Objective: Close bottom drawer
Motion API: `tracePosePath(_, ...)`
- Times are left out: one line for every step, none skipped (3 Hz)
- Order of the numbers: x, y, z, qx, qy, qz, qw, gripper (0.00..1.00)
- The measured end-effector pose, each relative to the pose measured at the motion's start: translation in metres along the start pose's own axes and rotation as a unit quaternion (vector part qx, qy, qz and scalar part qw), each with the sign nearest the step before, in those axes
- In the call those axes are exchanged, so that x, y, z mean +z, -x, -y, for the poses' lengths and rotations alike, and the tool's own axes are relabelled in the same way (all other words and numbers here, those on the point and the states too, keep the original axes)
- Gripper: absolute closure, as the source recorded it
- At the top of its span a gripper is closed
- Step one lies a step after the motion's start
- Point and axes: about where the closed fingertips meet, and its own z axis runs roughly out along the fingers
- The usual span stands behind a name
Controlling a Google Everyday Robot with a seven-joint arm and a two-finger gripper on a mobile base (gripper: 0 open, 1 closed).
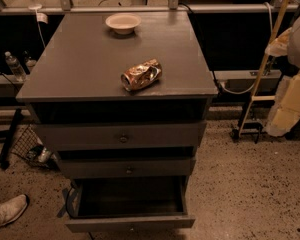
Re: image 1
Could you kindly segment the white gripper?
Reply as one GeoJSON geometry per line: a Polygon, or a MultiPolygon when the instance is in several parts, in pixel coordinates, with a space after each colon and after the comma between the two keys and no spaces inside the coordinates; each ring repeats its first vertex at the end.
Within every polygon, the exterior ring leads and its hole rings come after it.
{"type": "Polygon", "coordinates": [[[280,81],[265,131],[274,137],[288,133],[300,120],[300,72],[280,81]]]}

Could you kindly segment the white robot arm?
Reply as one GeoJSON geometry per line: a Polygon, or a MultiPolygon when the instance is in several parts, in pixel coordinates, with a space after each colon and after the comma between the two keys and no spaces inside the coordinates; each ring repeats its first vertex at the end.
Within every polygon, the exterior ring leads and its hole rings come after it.
{"type": "Polygon", "coordinates": [[[286,56],[288,62],[299,69],[293,77],[284,76],[280,81],[267,118],[266,132],[279,137],[300,120],[300,16],[292,27],[267,46],[265,53],[273,57],[286,56]]]}

